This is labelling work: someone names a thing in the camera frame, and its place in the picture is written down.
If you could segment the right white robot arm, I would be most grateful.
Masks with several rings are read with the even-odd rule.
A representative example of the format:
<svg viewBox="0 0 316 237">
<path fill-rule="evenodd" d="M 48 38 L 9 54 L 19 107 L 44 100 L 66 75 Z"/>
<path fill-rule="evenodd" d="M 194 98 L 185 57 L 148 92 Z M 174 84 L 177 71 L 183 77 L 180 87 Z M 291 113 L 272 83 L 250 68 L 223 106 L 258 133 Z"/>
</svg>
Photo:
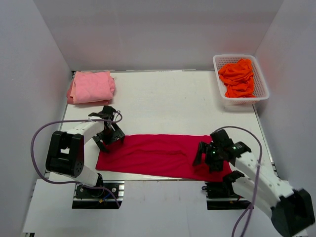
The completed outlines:
<svg viewBox="0 0 316 237">
<path fill-rule="evenodd" d="M 245 225 L 250 222 L 253 207 L 257 207 L 283 237 L 293 237 L 316 222 L 312 198 L 305 189 L 294 189 L 264 167 L 262 158 L 256 158 L 242 141 L 233 142 L 224 127 L 215 130 L 210 137 L 210 143 L 199 143 L 193 166 L 205 163 L 210 172 L 216 172 L 223 171 L 227 163 L 234 170 L 221 182 L 205 183 L 202 190 L 208 198 L 240 196 L 248 200 Z"/>
</svg>

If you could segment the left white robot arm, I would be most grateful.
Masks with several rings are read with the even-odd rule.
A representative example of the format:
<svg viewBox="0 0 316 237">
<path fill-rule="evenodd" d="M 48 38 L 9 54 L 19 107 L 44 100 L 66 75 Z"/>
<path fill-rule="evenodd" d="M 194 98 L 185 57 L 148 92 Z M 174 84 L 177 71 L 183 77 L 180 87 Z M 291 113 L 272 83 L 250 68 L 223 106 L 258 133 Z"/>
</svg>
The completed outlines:
<svg viewBox="0 0 316 237">
<path fill-rule="evenodd" d="M 104 106 L 98 113 L 90 113 L 88 120 L 67 131 L 55 131 L 52 134 L 46 170 L 72 178 L 87 186 L 93 197 L 104 192 L 102 175 L 84 164 L 84 146 L 93 140 L 100 151 L 109 153 L 111 144 L 121 142 L 125 134 L 117 125 L 120 111 L 111 106 Z"/>
</svg>

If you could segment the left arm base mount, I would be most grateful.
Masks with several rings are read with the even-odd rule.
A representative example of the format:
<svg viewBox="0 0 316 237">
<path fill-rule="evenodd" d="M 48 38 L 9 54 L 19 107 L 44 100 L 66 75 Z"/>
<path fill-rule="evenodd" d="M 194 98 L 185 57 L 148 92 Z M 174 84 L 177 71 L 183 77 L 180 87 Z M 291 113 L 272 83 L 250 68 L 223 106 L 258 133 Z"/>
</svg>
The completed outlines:
<svg viewBox="0 0 316 237">
<path fill-rule="evenodd" d="M 119 205 L 123 201 L 124 181 L 104 181 L 104 187 L 109 189 Z M 106 190 L 93 190 L 76 185 L 72 202 L 72 209 L 119 209 L 115 199 Z"/>
</svg>

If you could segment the crimson red t shirt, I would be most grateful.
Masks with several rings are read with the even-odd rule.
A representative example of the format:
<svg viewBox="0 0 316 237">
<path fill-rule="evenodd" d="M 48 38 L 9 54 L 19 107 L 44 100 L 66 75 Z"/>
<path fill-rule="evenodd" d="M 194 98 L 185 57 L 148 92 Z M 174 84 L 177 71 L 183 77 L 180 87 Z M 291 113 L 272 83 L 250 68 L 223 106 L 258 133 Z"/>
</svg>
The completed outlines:
<svg viewBox="0 0 316 237">
<path fill-rule="evenodd" d="M 123 142 L 108 146 L 100 152 L 96 169 L 141 175 L 221 182 L 231 173 L 229 164 L 222 171 L 209 171 L 202 162 L 193 166 L 200 142 L 210 143 L 210 136 L 141 134 L 128 135 Z"/>
</svg>

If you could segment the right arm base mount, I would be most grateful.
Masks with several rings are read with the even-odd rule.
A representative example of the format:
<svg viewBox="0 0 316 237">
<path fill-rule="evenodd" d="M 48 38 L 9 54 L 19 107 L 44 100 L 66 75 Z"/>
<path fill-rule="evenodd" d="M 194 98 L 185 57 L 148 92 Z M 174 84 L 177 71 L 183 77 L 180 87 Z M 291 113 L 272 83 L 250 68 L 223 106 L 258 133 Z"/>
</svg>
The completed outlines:
<svg viewBox="0 0 316 237">
<path fill-rule="evenodd" d="M 205 182 L 201 190 L 206 194 L 207 210 L 245 210 L 250 205 L 225 182 Z"/>
</svg>

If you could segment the orange t shirt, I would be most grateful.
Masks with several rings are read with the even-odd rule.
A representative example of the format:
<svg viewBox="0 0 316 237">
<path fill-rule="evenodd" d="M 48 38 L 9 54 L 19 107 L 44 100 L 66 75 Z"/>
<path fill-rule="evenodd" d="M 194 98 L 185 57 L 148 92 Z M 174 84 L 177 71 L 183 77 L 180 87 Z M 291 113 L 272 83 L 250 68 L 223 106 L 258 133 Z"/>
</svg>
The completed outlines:
<svg viewBox="0 0 316 237">
<path fill-rule="evenodd" d="M 228 98 L 254 98 L 254 74 L 249 59 L 240 59 L 237 63 L 224 65 L 218 72 L 220 80 L 226 86 Z"/>
</svg>

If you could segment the white plastic basket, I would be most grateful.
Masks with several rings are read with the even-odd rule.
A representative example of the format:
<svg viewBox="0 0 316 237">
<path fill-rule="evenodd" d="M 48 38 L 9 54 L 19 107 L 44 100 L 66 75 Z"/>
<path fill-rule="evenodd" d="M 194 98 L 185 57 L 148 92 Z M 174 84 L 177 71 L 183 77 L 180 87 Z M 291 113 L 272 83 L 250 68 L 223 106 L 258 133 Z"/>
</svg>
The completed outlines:
<svg viewBox="0 0 316 237">
<path fill-rule="evenodd" d="M 254 78 L 254 98 L 228 98 L 225 96 L 227 91 L 226 86 L 220 80 L 218 72 L 226 64 L 237 63 L 240 59 L 249 59 L 252 64 L 253 78 Z M 226 106 L 236 106 L 236 105 L 251 105 L 255 104 L 261 100 L 266 100 L 269 97 L 269 91 L 262 75 L 261 69 L 255 59 L 251 55 L 245 54 L 221 54 L 215 55 L 213 57 L 214 70 L 216 73 L 216 78 L 218 82 L 218 87 L 220 91 L 220 96 L 223 104 Z"/>
</svg>

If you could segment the folded pink t shirt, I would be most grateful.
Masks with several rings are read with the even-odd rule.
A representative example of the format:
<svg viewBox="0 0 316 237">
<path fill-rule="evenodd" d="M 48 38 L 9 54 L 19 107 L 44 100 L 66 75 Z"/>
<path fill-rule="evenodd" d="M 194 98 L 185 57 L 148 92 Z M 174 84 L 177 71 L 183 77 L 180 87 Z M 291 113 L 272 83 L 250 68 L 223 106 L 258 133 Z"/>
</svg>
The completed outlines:
<svg viewBox="0 0 316 237">
<path fill-rule="evenodd" d="M 110 71 L 75 72 L 67 91 L 68 104 L 108 103 L 113 99 L 116 84 Z"/>
</svg>

